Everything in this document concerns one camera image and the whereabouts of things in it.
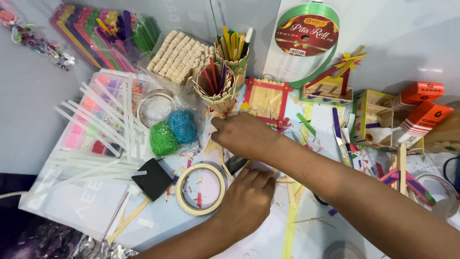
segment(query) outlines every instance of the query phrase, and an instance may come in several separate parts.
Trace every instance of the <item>beaded string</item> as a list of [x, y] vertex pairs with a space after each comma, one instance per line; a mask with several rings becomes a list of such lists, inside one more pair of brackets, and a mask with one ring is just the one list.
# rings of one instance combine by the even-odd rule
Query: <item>beaded string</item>
[[16, 44], [29, 47], [31, 50], [46, 56], [46, 59], [65, 71], [75, 64], [75, 57], [62, 53], [63, 47], [52, 44], [40, 36], [34, 24], [25, 24], [19, 20], [13, 9], [5, 0], [0, 0], [0, 22], [11, 30], [11, 40]]

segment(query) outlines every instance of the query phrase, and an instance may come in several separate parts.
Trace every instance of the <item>hand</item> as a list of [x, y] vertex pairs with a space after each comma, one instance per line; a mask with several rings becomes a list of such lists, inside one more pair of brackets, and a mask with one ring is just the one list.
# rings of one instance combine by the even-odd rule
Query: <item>hand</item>
[[211, 134], [214, 142], [234, 155], [250, 160], [270, 160], [270, 155], [276, 153], [275, 142], [281, 137], [266, 123], [247, 112], [225, 119], [214, 117], [211, 124], [217, 129]]
[[210, 221], [222, 226], [230, 245], [256, 231], [270, 215], [276, 180], [272, 171], [243, 169]]

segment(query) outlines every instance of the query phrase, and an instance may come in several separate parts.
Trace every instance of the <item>popsicle stick pencil holder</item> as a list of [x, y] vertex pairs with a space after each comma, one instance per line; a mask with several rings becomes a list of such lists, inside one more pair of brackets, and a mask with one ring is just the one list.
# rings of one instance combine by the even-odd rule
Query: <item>popsicle stick pencil holder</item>
[[247, 48], [246, 55], [244, 55], [244, 57], [242, 59], [236, 60], [236, 61], [230, 61], [229, 58], [225, 56], [227, 53], [224, 54], [222, 52], [222, 47], [225, 47], [225, 46], [221, 46], [221, 45], [216, 44], [216, 43], [214, 43], [214, 46], [216, 48], [216, 58], [219, 61], [219, 63], [220, 64], [225, 64], [227, 67], [230, 67], [232, 69], [232, 71], [236, 75], [241, 75], [238, 78], [238, 80], [235, 82], [235, 85], [236, 85], [237, 91], [238, 91], [240, 86], [243, 85], [244, 79], [246, 78], [247, 59], [248, 59], [248, 55], [249, 55], [249, 48]]
[[235, 106], [236, 84], [241, 75], [236, 75], [230, 68], [224, 73], [224, 81], [221, 83], [222, 66], [214, 64], [214, 73], [212, 64], [208, 64], [198, 75], [197, 84], [194, 85], [197, 93], [203, 98], [206, 104], [216, 112], [228, 113]]

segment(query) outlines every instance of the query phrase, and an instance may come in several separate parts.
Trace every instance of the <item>white table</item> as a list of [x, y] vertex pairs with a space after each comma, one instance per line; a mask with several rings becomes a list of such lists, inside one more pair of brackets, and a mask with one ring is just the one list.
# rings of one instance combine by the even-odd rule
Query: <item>white table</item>
[[[246, 87], [240, 91], [240, 95], [237, 97], [238, 104], [240, 105], [244, 97]], [[304, 102], [300, 104], [294, 103], [294, 97], [298, 96], [298, 90], [294, 90], [289, 93], [287, 99], [286, 115], [285, 117], [290, 118], [292, 127], [287, 129], [293, 131], [299, 136], [299, 129], [301, 126], [300, 120], [296, 114], [298, 112], [303, 114], [305, 107]], [[311, 124], [316, 129], [317, 138], [320, 140], [310, 143], [310, 146], [315, 150], [320, 150], [319, 153], [325, 155], [331, 159], [339, 160], [339, 153], [335, 142], [335, 137], [332, 131], [333, 119], [331, 113], [332, 106], [315, 104], [313, 108], [313, 115]], [[210, 133], [214, 131], [214, 127], [210, 124], [210, 119], [206, 118], [206, 127], [202, 135], [202, 143], [204, 147], [210, 138]], [[375, 165], [376, 161], [379, 161], [383, 170], [387, 171], [389, 168], [389, 155], [386, 153], [376, 152], [372, 149], [366, 149], [362, 152], [357, 153], [358, 157], [354, 159], [355, 168], [359, 168], [358, 160], [362, 161], [362, 168], [367, 167], [366, 173], [370, 173], [371, 167]], [[215, 150], [209, 155], [204, 155], [203, 152], [193, 157], [192, 165], [205, 162], [213, 163], [214, 165], [219, 164], [218, 152]], [[181, 166], [187, 168], [187, 159], [179, 156], [166, 157], [160, 162], [165, 171], [172, 174], [175, 170], [179, 175], [181, 174]], [[42, 170], [38, 180], [43, 179], [44, 172]], [[256, 163], [255, 167], [267, 167]], [[409, 156], [408, 157], [408, 170], [415, 176], [425, 172], [431, 172], [436, 175], [440, 175], [439, 165], [436, 165], [431, 158], [422, 161], [421, 156]], [[125, 217], [129, 215], [138, 205], [144, 200], [144, 196], [130, 195], [129, 199], [124, 201], [122, 208], [125, 208]], [[288, 218], [288, 195], [285, 184], [277, 184], [275, 197], [272, 202], [270, 216], [265, 220], [262, 226], [252, 235], [245, 238], [244, 240], [236, 243], [227, 251], [215, 256], [214, 258], [241, 258], [244, 256], [250, 256], [251, 259], [278, 259], [281, 257], [283, 249], [283, 240], [285, 236], [285, 228]], [[63, 220], [58, 218], [49, 217], [35, 211], [31, 208], [27, 208], [24, 204], [20, 204], [21, 209], [27, 210], [32, 213], [42, 215], [60, 223], [66, 224]], [[329, 206], [320, 205], [314, 198], [312, 193], [307, 190], [303, 198], [299, 202], [299, 211], [297, 220], [305, 220], [310, 218], [317, 218], [327, 214], [327, 211], [331, 208]], [[115, 228], [118, 220], [121, 216], [121, 211], [117, 214], [114, 224], [111, 226], [111, 233]], [[126, 229], [117, 237], [116, 243], [119, 243], [125, 247], [132, 248], [136, 251], [143, 251], [171, 236], [179, 234], [209, 218], [211, 215], [205, 215], [201, 217], [194, 217], [193, 215], [187, 214], [178, 204], [176, 198], [166, 201], [164, 195], [158, 198], [155, 202], [149, 203], [145, 209], [134, 219]], [[145, 225], [138, 224], [138, 219], [142, 218], [153, 223], [152, 228], [148, 228]], [[346, 240], [351, 241], [357, 245], [361, 251], [366, 255], [368, 259], [380, 259], [383, 253], [370, 244], [364, 239], [346, 220], [344, 220], [339, 214], [333, 218], [328, 217], [324, 219], [324, 222], [304, 222], [298, 223], [296, 226], [295, 239], [293, 242], [292, 256], [294, 258], [320, 258], [324, 248], [335, 240]], [[80, 231], [85, 231], [85, 226], [75, 226]]]

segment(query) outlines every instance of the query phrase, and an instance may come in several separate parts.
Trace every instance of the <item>bag of popsicle sticks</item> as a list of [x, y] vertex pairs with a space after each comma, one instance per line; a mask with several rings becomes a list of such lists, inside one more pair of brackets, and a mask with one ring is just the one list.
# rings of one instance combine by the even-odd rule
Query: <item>bag of popsicle sticks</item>
[[206, 104], [221, 116], [236, 111], [236, 82], [242, 75], [236, 75], [226, 65], [208, 64], [198, 75], [195, 91]]
[[159, 75], [185, 86], [196, 81], [214, 55], [214, 47], [209, 42], [179, 29], [168, 29], [160, 34], [151, 52], [139, 57], [138, 67], [148, 75]]
[[243, 44], [246, 36], [243, 34], [239, 36], [238, 44], [233, 50], [233, 57], [229, 56], [229, 48], [226, 46], [224, 37], [219, 37], [220, 40], [216, 39], [214, 43], [216, 49], [216, 59], [220, 64], [225, 64], [227, 67], [230, 67], [236, 75], [241, 75], [235, 82], [235, 85], [238, 88], [237, 90], [239, 90], [240, 86], [242, 86], [244, 83], [244, 79], [246, 78], [247, 59], [249, 56], [249, 47], [243, 49]]
[[195, 94], [177, 94], [168, 107], [157, 113], [149, 132], [149, 147], [156, 157], [200, 149], [205, 116], [202, 102], [198, 100]]

